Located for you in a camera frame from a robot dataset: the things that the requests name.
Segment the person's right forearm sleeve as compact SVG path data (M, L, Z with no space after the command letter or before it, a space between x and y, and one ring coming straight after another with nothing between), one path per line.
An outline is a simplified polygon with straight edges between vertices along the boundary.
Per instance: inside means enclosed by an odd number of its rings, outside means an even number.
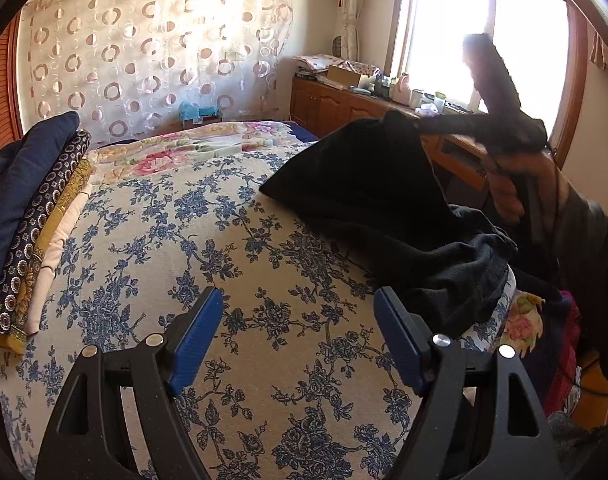
M554 255L580 309L582 334L598 352L608 381L608 217L575 190L569 190L556 225Z

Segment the person's right hand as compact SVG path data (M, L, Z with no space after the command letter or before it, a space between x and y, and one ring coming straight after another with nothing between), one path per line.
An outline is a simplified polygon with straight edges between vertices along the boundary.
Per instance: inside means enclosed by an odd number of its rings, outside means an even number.
M570 182L559 170L550 155L516 153L483 159L490 194L499 217L509 224L517 224L528 212L528 198L522 200L520 185L535 184L537 204L543 227L551 232L562 214L570 195Z

